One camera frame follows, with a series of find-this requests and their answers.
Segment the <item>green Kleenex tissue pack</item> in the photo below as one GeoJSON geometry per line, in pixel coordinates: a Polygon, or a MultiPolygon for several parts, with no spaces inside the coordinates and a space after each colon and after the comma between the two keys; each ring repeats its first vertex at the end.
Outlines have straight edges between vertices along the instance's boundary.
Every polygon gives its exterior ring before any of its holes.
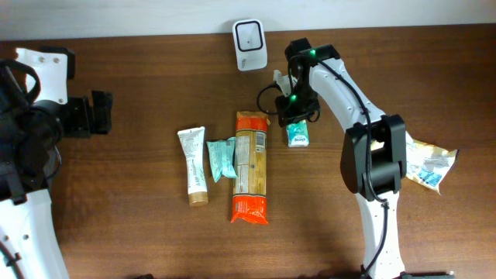
{"type": "Polygon", "coordinates": [[[289,147],[307,147],[309,145],[309,135],[307,122],[292,123],[286,126],[289,147]]]}

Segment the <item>teal snack packet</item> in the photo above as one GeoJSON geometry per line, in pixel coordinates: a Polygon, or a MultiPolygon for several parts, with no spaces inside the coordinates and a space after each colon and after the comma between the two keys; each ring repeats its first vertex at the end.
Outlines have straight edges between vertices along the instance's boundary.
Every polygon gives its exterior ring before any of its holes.
{"type": "Polygon", "coordinates": [[[230,137],[225,140],[207,141],[206,143],[214,182],[217,183],[221,177],[237,178],[234,168],[236,138],[230,137]]]}

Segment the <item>orange brown pasta packet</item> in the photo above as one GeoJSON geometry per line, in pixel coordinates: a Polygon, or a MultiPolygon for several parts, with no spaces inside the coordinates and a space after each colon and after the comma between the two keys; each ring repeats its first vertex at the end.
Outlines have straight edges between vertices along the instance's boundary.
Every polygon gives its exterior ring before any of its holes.
{"type": "Polygon", "coordinates": [[[267,127],[262,112],[236,113],[232,222],[266,225],[267,221],[267,127]]]}

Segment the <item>white cream tube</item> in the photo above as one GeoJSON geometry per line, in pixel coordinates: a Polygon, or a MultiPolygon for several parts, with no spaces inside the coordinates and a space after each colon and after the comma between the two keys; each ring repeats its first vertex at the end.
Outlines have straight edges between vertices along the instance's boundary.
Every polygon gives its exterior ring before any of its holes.
{"type": "Polygon", "coordinates": [[[185,155],[190,206],[208,204],[208,188],[203,166],[205,127],[184,129],[177,133],[185,155]]]}

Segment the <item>yellow blue chip bag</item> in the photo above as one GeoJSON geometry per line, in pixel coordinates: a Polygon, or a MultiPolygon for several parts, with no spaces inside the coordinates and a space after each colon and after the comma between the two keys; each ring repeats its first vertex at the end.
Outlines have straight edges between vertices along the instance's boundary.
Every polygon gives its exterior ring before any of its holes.
{"type": "Polygon", "coordinates": [[[446,150],[405,133],[406,177],[441,195],[439,185],[458,160],[459,150],[446,150]]]}

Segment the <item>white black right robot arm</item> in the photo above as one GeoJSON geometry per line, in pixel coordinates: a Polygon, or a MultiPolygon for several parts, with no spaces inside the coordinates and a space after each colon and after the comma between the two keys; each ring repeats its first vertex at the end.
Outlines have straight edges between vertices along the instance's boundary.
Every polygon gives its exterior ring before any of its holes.
{"type": "Polygon", "coordinates": [[[401,258],[397,207],[407,173],[405,122],[375,106],[348,74],[331,44],[306,38],[284,51],[288,82],[276,98],[278,123],[316,122],[325,101],[344,132],[340,172],[360,207],[365,252],[362,278],[409,278],[401,258]]]}

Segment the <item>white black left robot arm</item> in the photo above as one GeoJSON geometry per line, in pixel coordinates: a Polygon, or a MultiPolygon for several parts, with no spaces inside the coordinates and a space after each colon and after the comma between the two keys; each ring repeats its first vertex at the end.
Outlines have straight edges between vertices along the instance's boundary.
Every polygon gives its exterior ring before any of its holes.
{"type": "Polygon", "coordinates": [[[41,80],[33,67],[1,62],[1,276],[67,278],[51,212],[50,186],[60,166],[63,137],[105,135],[112,129],[113,96],[62,105],[39,99],[41,80]]]}

